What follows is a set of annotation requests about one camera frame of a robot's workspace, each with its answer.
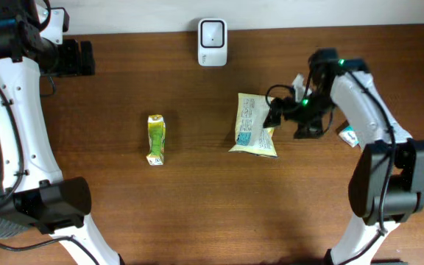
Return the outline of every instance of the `white device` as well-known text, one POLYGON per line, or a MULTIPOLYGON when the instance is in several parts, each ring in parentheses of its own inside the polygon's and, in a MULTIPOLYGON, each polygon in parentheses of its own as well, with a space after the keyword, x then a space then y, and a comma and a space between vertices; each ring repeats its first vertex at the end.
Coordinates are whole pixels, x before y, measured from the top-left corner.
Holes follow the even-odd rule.
POLYGON ((204 18, 197 25, 197 59, 201 66, 227 64, 227 23, 219 18, 204 18))

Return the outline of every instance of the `wood grain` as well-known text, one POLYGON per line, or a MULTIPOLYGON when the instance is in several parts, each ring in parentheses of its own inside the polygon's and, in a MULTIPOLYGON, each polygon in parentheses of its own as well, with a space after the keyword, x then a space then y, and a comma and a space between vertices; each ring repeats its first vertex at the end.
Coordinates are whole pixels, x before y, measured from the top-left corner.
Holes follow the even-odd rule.
MULTIPOLYGON (((296 141, 290 122, 273 137, 279 159, 227 151, 237 93, 264 94, 308 72, 319 47, 363 57, 393 115, 424 139, 424 25, 229 32, 229 62, 197 63, 194 32, 90 35, 94 77, 56 79, 42 99, 65 178, 83 176, 93 218, 127 264, 258 264, 321 258, 350 219, 347 184, 361 152, 334 131, 296 141), (146 161, 146 118, 167 124, 166 165, 146 161)), ((49 89, 42 80, 42 89, 49 89)), ((335 127, 345 120, 336 111, 335 127)), ((47 239, 31 230, 5 243, 47 239)), ((376 258, 424 264, 424 211, 376 258)), ((0 250, 0 264, 73 264, 60 246, 0 250)))

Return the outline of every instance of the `packet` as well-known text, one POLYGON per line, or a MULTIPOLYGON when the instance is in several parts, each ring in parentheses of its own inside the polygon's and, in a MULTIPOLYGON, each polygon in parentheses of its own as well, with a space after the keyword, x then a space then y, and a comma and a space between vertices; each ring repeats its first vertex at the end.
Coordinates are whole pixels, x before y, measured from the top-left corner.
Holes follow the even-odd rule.
POLYGON ((164 164, 166 124, 162 115, 148 116, 148 141, 150 151, 146 156, 152 166, 164 164))
POLYGON ((354 129, 351 126, 346 127, 339 133, 339 137, 343 139, 351 147, 355 147, 359 144, 358 137, 354 133, 354 129))
POLYGON ((277 158, 272 143, 274 128, 263 128, 269 112, 265 96, 238 93, 238 112, 235 124, 236 145, 228 152, 247 152, 254 155, 277 158))

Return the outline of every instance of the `black cable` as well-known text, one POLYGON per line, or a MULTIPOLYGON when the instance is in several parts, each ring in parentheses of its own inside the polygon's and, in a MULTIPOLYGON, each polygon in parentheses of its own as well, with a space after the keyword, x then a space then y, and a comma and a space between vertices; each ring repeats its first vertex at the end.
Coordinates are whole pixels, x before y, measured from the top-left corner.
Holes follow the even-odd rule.
POLYGON ((394 161, 395 161, 395 153, 396 153, 396 149, 397 149, 397 143, 395 142, 394 128, 390 124, 389 117, 388 117, 386 111, 384 110, 384 108, 382 107, 381 103, 374 97, 374 95, 372 95, 370 93, 369 89, 366 88, 362 84, 362 82, 353 74, 353 72, 348 71, 348 70, 346 70, 346 72, 354 79, 354 81, 360 87, 360 89, 362 89, 363 92, 371 99, 371 101, 374 102, 374 104, 377 106, 377 108, 381 112, 381 115, 384 118, 384 122, 385 122, 386 127, 387 127, 387 132, 389 133, 389 136, 390 136, 391 149, 390 149, 390 156, 389 156, 389 165, 387 166, 386 176, 384 178, 384 186, 383 186, 382 192, 381 192, 381 199, 379 200, 379 209, 378 209, 379 229, 378 229, 378 232, 372 238, 370 243, 360 253, 358 253, 358 255, 344 261, 343 263, 340 263, 339 265, 345 265, 345 264, 348 264, 352 261, 357 260, 362 255, 364 255, 367 251, 369 251, 370 248, 376 243, 377 240, 379 240, 380 237, 383 237, 387 234, 388 231, 386 230, 386 228, 384 226, 384 203, 385 203, 385 198, 386 198, 386 195, 387 195, 387 190, 389 189, 389 181, 390 181, 390 177, 392 175, 393 164, 394 164, 394 161))
MULTIPOLYGON (((24 172, 24 154, 23 154, 23 150, 22 150, 21 136, 19 135, 17 124, 15 123, 14 113, 13 113, 13 110, 11 109, 12 103, 10 103, 7 100, 7 98, 4 95, 1 88, 0 88, 0 97, 1 97, 1 100, 2 100, 3 106, 6 107, 7 115, 10 118, 10 123, 11 123, 11 127, 13 129, 14 138, 15 138, 15 145, 16 145, 16 149, 18 150, 18 156, 19 156, 19 162, 18 162, 19 170, 15 174, 17 179, 14 183, 14 186, 12 188, 10 188, 10 190, 6 193, 4 198, 2 200, 0 200, 0 207, 1 207, 1 206, 5 205, 9 200, 12 199, 12 195, 15 193, 15 190, 21 184, 22 177, 26 173, 24 172)), ((30 245, 30 246, 27 246, 27 247, 11 247, 11 246, 7 246, 5 244, 0 243, 0 248, 3 249, 3 250, 20 252, 20 251, 33 250, 33 249, 36 249, 36 248, 39 248, 39 247, 44 247, 44 246, 47 246, 47 245, 50 245, 50 244, 53 244, 53 243, 56 243, 56 242, 60 242, 60 241, 70 241, 70 242, 76 244, 96 265, 99 265, 96 258, 84 246, 82 246, 78 241, 76 241, 73 237, 70 237, 70 236, 65 236, 65 237, 61 237, 61 238, 56 238, 56 239, 44 241, 44 242, 41 242, 41 243, 38 243, 38 244, 33 244, 33 245, 30 245)))
POLYGON ((294 90, 294 87, 291 85, 281 85, 281 84, 277 84, 277 85, 273 85, 271 88, 268 89, 268 91, 266 92, 266 96, 264 96, 266 103, 268 104, 269 107, 271 107, 271 103, 269 103, 269 93, 271 93, 271 90, 275 89, 275 88, 287 88, 290 90, 294 90))
POLYGON ((332 107, 330 110, 330 119, 328 120, 328 126, 327 128, 323 131, 323 135, 327 133, 327 131, 329 131, 331 125, 333 124, 333 111, 335 110, 335 107, 332 107))
MULTIPOLYGON (((303 93, 303 96, 302 96, 302 100, 304 100, 304 99, 306 99, 307 98, 307 93, 308 93, 308 89, 310 88, 310 80, 311 80, 311 78, 312 78, 312 74, 314 73, 314 70, 311 68, 310 69, 310 72, 308 73, 308 78, 307 78, 307 83, 305 84, 305 91, 304 91, 304 93, 303 93)), ((265 98, 265 100, 266 100, 266 103, 268 104, 268 106, 269 107, 271 107, 271 103, 269 103, 269 99, 268 99, 268 97, 269 97, 269 93, 271 92, 271 90, 273 90, 274 88, 287 88, 287 89, 289 89, 289 90, 294 90, 295 91, 295 88, 294 88, 294 86, 290 86, 290 85, 281 85, 281 84, 277 84, 277 85, 273 85, 271 88, 269 88, 268 89, 268 91, 266 92, 266 96, 264 97, 265 98)), ((296 111, 297 109, 299 109, 299 107, 300 107, 300 104, 298 104, 297 106, 295 106, 294 108, 292 108, 291 110, 287 110, 288 112, 294 112, 294 111, 296 111)))
POLYGON ((47 77, 49 79, 50 85, 52 86, 52 93, 50 94, 41 94, 40 97, 49 97, 53 96, 57 93, 57 86, 55 85, 55 82, 53 81, 52 77, 47 77))

